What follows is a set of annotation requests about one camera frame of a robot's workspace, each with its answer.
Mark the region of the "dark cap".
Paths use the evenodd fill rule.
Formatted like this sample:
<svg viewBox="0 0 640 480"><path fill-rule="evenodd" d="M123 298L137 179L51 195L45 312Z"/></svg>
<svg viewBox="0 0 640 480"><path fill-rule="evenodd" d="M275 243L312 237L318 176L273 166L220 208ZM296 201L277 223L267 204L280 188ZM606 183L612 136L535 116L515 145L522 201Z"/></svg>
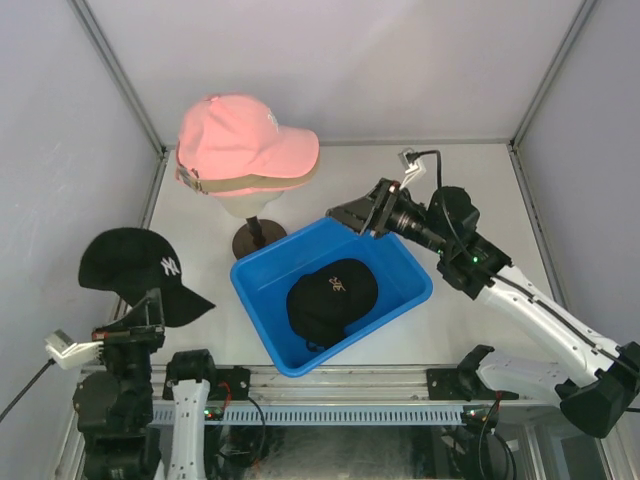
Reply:
<svg viewBox="0 0 640 480"><path fill-rule="evenodd" d="M130 306L158 289L168 328L186 326L215 308L183 284L176 251L148 229L119 227L96 236L81 257L78 282L87 289L114 292Z"/></svg>

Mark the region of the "dark round wooden stand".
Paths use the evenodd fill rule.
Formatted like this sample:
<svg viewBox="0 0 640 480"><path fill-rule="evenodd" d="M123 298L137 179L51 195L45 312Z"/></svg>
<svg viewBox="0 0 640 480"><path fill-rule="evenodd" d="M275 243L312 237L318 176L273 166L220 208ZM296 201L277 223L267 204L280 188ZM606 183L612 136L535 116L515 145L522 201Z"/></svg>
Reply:
<svg viewBox="0 0 640 480"><path fill-rule="evenodd" d="M275 221L260 220L256 216L246 218L245 224L233 237L232 252L240 260L286 236L286 230Z"/></svg>

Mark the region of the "blue plastic bin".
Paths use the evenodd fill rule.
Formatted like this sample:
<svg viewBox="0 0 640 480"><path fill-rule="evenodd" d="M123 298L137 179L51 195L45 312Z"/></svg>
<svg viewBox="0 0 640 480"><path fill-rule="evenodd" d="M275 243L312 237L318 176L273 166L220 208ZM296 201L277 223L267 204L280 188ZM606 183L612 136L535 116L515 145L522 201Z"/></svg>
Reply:
<svg viewBox="0 0 640 480"><path fill-rule="evenodd" d="M333 347L311 352L290 327L286 298L305 274L340 259L365 263L374 274L378 299L363 318L346 328ZM359 236L322 218L235 263L231 283L278 371L296 378L308 374L398 316L427 301L433 282L393 234L379 240Z"/></svg>

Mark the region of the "beige cap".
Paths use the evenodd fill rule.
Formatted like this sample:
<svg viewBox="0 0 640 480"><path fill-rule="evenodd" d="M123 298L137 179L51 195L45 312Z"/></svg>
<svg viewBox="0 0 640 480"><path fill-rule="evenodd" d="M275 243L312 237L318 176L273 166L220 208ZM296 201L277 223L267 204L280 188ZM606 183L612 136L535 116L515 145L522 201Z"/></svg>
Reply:
<svg viewBox="0 0 640 480"><path fill-rule="evenodd" d="M179 165L176 168L176 179L184 183L195 192L203 194L226 194L244 191L246 189L257 190L286 190L297 188L309 182L319 167L317 162L312 169L300 177L276 178L259 175L246 175L224 180L204 180L192 175L186 168Z"/></svg>

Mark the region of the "pink baseball cap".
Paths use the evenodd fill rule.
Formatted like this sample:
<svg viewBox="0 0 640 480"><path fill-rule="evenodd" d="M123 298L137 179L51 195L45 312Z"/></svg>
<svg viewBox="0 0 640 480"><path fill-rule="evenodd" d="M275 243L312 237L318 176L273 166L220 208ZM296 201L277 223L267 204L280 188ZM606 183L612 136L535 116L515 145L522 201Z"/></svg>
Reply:
<svg viewBox="0 0 640 480"><path fill-rule="evenodd" d="M234 188L231 189L228 186L211 186L206 182L202 182L200 186L200 191L203 194L214 196L214 197L238 197L238 196L246 196L257 193L276 193L276 192L285 192L288 190L293 190L299 188L299 185L296 186L286 186L286 187L277 187L277 188L264 188L264 187L244 187L244 188Z"/></svg>

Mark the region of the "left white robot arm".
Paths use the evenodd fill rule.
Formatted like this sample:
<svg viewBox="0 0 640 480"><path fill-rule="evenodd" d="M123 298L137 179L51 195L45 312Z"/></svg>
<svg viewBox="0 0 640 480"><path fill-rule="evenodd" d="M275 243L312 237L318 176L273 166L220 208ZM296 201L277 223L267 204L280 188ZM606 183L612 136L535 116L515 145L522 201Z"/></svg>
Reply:
<svg viewBox="0 0 640 480"><path fill-rule="evenodd" d="M152 427L150 357L164 343L161 291L145 293L120 320L93 331L103 370L76 387L73 406L84 439L86 479L204 479L205 406L219 376L208 350L176 353L166 367L175 417L169 462Z"/></svg>

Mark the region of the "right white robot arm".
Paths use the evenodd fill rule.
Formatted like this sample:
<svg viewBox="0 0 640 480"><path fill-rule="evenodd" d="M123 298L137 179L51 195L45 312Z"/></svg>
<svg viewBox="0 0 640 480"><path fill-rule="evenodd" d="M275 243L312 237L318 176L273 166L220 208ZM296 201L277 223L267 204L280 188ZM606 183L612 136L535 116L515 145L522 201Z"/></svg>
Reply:
<svg viewBox="0 0 640 480"><path fill-rule="evenodd" d="M396 181L381 179L366 195L332 207L327 217L359 235L395 233L439 256L447 284L510 319L550 362L478 346L459 374L461 391L480 399L503 391L557 407L576 428L605 438L639 395L639 345L620 345L587 326L535 287L512 259L476 230L480 214L462 187L440 186L417 203Z"/></svg>

